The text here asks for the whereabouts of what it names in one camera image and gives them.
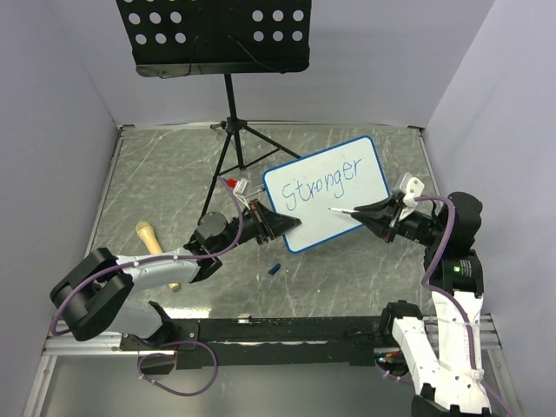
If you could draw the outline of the white blue whiteboard marker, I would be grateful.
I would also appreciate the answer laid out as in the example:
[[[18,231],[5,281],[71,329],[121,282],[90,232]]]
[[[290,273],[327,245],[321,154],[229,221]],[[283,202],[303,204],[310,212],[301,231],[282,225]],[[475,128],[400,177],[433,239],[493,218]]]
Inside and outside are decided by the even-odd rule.
[[[354,213],[358,213],[358,210],[354,210],[354,209],[348,209],[348,208],[329,208],[330,211],[335,212],[335,213],[340,213],[340,214],[345,214],[345,215],[351,215]]]

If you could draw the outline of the blue marker cap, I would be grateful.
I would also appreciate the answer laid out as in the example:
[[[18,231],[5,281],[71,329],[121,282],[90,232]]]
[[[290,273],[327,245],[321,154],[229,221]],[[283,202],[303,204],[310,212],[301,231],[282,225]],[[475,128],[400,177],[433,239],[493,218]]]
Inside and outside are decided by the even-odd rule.
[[[275,275],[280,270],[280,268],[281,268],[281,264],[277,263],[268,271],[268,273],[270,275]]]

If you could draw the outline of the blue framed whiteboard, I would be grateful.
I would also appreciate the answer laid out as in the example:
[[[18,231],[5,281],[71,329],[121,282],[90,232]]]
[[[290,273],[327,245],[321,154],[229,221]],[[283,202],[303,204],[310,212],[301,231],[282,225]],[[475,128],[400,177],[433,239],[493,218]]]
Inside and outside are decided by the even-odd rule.
[[[301,225],[284,235],[286,248],[292,254],[362,226],[337,209],[354,209],[390,196],[370,136],[268,169],[262,175],[262,182],[274,212],[301,220]]]

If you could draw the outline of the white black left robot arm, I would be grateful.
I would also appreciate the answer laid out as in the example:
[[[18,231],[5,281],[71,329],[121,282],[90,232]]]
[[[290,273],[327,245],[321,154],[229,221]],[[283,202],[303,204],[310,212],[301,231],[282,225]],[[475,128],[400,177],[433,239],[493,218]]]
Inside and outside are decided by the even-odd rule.
[[[172,336],[168,315],[154,301],[135,300],[135,294],[204,281],[222,266],[220,255],[250,240],[271,242],[300,225],[300,219],[275,213],[254,199],[232,219],[207,213],[189,242],[173,251],[123,256],[95,249],[50,291],[53,320],[63,320],[77,341],[113,331],[135,335],[150,348],[164,348]]]

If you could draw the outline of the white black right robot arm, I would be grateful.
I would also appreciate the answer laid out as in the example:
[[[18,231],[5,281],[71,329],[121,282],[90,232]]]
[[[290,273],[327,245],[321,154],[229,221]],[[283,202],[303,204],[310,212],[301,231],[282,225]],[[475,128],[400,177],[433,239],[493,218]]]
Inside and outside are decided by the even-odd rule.
[[[401,350],[414,385],[413,416],[491,416],[480,349],[483,268],[473,249],[483,205],[468,193],[453,192],[429,197],[443,205],[437,215],[402,214],[422,200],[397,193],[351,214],[384,242],[399,235],[425,248],[421,284],[432,294],[438,346],[429,342],[420,309],[407,301],[387,304],[379,334]]]

